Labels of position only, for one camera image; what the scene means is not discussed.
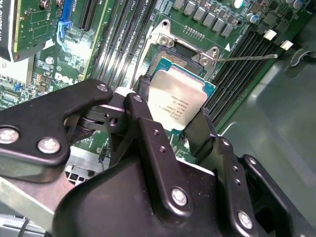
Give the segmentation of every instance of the circuit board components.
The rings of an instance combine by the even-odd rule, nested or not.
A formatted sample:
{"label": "circuit board components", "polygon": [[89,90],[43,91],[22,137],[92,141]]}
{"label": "circuit board components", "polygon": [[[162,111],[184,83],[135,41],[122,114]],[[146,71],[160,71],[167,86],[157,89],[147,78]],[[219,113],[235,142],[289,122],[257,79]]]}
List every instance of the circuit board components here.
{"label": "circuit board components", "polygon": [[17,62],[51,46],[59,14],[50,0],[1,2],[0,57]]}

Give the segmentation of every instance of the ram slot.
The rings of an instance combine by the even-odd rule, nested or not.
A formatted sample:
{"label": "ram slot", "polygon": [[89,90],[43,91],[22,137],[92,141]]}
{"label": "ram slot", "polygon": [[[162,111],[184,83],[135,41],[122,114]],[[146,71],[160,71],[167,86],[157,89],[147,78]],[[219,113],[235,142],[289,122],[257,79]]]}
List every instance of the ram slot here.
{"label": "ram slot", "polygon": [[[263,56],[274,53],[275,49],[276,47],[272,42],[249,30],[230,57]],[[220,72],[212,81],[217,89],[204,104],[215,126],[219,124],[234,103],[242,97],[266,62],[231,61],[222,65]]]}

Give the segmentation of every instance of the screw hole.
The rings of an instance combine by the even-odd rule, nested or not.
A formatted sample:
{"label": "screw hole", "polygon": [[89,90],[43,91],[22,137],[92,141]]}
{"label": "screw hole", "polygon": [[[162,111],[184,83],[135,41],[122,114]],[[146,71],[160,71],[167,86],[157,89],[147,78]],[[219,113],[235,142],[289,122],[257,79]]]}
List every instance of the screw hole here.
{"label": "screw hole", "polygon": [[241,186],[241,183],[240,183],[240,180],[239,180],[239,179],[235,179],[235,183],[236,183],[238,186]]}
{"label": "screw hole", "polygon": [[165,152],[166,152],[166,148],[165,148],[164,146],[161,146],[160,149],[159,149],[159,151],[160,151],[161,153],[165,153]]}
{"label": "screw hole", "polygon": [[95,172],[93,170],[88,171],[88,177],[93,177],[95,175]]}
{"label": "screw hole", "polygon": [[114,127],[114,126],[117,125],[118,121],[119,121],[118,118],[110,118],[109,119],[109,124],[110,124],[110,126]]}

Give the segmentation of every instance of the screw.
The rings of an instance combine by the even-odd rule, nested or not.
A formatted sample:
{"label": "screw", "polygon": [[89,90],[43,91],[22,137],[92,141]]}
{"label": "screw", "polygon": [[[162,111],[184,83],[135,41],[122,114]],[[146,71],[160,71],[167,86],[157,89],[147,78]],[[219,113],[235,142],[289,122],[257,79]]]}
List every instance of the screw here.
{"label": "screw", "polygon": [[207,58],[202,58],[201,62],[202,62],[203,66],[206,66],[208,64],[208,59]]}
{"label": "screw", "polygon": [[238,218],[244,227],[249,230],[252,229],[252,222],[246,213],[244,213],[243,211],[238,212]]}
{"label": "screw", "polygon": [[95,172],[93,170],[88,171],[88,177],[93,177],[95,175]]}
{"label": "screw", "polygon": [[250,160],[250,163],[257,164],[257,162],[253,158],[249,158],[249,160]]}
{"label": "screw", "polygon": [[49,8],[49,4],[50,4],[50,0],[41,0],[39,2],[39,7],[40,9],[48,9]]}
{"label": "screw", "polygon": [[10,144],[16,142],[19,139],[20,135],[18,131],[13,128],[1,128],[0,129],[0,143],[1,144]]}
{"label": "screw", "polygon": [[174,202],[179,206],[184,206],[188,202],[186,194],[179,188],[172,189],[171,196]]}
{"label": "screw", "polygon": [[57,153],[60,149],[60,144],[53,137],[46,137],[39,141],[38,149],[45,154]]}
{"label": "screw", "polygon": [[63,5],[63,3],[64,3],[64,0],[55,0],[55,5],[57,7],[61,7]]}
{"label": "screw", "polygon": [[223,143],[226,145],[226,146],[229,146],[229,141],[227,141],[226,139],[223,139]]}
{"label": "screw", "polygon": [[99,90],[101,90],[101,91],[104,91],[104,92],[107,92],[107,91],[108,91],[107,87],[106,87],[105,85],[103,85],[103,84],[99,84],[99,85],[97,86],[97,88],[98,88]]}
{"label": "screw", "polygon": [[143,102],[142,97],[140,97],[139,95],[134,95],[134,99],[137,100],[138,102]]}
{"label": "screw", "polygon": [[160,43],[163,45],[166,45],[166,44],[168,44],[168,39],[166,37],[161,37]]}

